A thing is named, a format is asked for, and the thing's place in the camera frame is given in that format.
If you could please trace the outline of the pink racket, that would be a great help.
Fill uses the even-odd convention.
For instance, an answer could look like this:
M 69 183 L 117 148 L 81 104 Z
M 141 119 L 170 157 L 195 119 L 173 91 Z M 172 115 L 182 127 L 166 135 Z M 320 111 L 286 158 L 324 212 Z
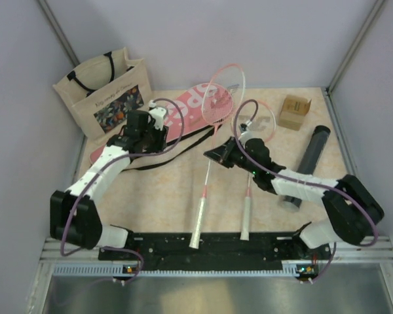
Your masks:
M 211 147 L 214 147 L 219 127 L 224 125 L 234 113 L 235 107 L 242 101 L 246 88 L 246 77 L 243 69 L 236 63 L 220 68 L 210 79 L 202 99 L 202 117 L 214 128 Z M 208 198 L 208 183 L 212 163 L 208 162 L 204 178 L 202 195 L 199 199 L 197 214 L 193 225 L 189 247 L 198 249 L 204 212 Z
M 269 132 L 268 135 L 266 135 L 265 130 L 266 127 L 261 127 L 261 126 L 256 126 L 255 131 L 261 132 L 262 135 L 264 135 L 263 141 L 267 143 L 274 137 L 274 133 L 276 131 L 276 117 L 275 114 L 273 113 L 272 109 L 264 102 L 264 101 L 256 101 L 255 99 L 249 99 L 245 101 L 245 103 L 254 103 L 255 104 L 255 111 L 254 113 L 249 117 L 249 119 L 245 122 L 248 126 L 252 124 L 252 122 L 255 120 L 255 117 L 257 115 L 257 112 L 259 110 L 259 106 L 262 105 L 270 112 L 270 117 L 269 119 L 272 120 L 272 128 L 271 131 Z M 238 114 L 235 114 L 234 120 L 231 123 L 231 129 L 233 131 L 234 138 L 236 139 L 236 142 L 240 144 L 241 147 L 243 147 L 243 143 L 239 141 L 239 135 L 240 131 L 238 130 L 237 126 L 237 119 L 238 119 Z M 242 225 L 241 225 L 241 232 L 240 232 L 240 240 L 243 241 L 248 241 L 250 238 L 250 219 L 251 219 L 251 210 L 252 210 L 252 188 L 251 188 L 251 182 L 253 178 L 253 171 L 249 170 L 248 171 L 248 176 L 247 176 L 247 188 L 246 188 L 246 196 L 244 198 L 244 209 L 243 209 L 243 215 L 242 215 Z

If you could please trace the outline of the pink racket cover bag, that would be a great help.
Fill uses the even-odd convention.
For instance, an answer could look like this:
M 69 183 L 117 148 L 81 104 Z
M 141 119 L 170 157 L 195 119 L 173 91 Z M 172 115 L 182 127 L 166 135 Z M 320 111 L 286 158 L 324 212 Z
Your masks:
M 198 84 L 174 99 L 185 119 L 185 129 L 179 144 L 173 150 L 161 156 L 137 158 L 132 162 L 132 165 L 127 166 L 125 171 L 129 169 L 144 171 L 162 167 L 197 148 L 212 137 L 214 128 L 205 122 L 201 113 L 202 99 L 207 86 L 208 83 Z M 167 147 L 171 147 L 179 137 L 181 120 L 172 104 L 167 103 L 166 108 L 168 109 L 168 116 L 164 125 L 169 127 L 166 141 Z M 100 157 L 104 146 L 102 145 L 90 154 L 91 164 Z

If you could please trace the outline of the black shuttlecock tube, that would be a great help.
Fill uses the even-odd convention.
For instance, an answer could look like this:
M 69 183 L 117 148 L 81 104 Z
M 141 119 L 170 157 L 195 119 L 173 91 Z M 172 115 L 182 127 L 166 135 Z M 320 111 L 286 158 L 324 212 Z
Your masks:
M 328 141 L 331 130 L 323 125 L 316 126 L 306 151 L 297 168 L 298 173 L 312 175 L 316 169 L 317 163 L 322 155 L 324 147 Z M 291 212 L 297 212 L 301 206 L 302 200 L 291 196 L 285 196 L 282 200 L 282 207 Z

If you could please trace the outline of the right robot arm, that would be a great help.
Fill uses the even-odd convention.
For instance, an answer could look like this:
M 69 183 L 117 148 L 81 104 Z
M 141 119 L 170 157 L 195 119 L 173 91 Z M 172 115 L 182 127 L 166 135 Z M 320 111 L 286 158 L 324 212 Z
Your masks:
M 332 242 L 343 241 L 363 247 L 367 236 L 373 236 L 368 246 L 377 242 L 377 224 L 383 219 L 384 211 L 353 175 L 322 179 L 292 171 L 273 162 L 269 149 L 259 138 L 241 143 L 230 137 L 222 145 L 206 151 L 204 156 L 223 167 L 237 166 L 246 170 L 263 191 L 324 207 L 326 219 L 302 226 L 295 235 L 297 239 L 292 249 L 299 258 L 309 258 L 317 247 Z

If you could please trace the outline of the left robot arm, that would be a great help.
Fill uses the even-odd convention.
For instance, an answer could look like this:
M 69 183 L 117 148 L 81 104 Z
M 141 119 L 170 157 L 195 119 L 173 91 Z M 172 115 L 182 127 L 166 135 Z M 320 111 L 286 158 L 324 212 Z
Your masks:
M 50 235 L 62 243 L 83 249 L 113 247 L 121 259 L 135 253 L 135 243 L 128 230 L 101 222 L 96 205 L 117 175 L 133 160 L 166 148 L 167 110 L 155 107 L 148 112 L 131 111 L 121 133 L 109 138 L 89 170 L 64 191 L 50 197 Z

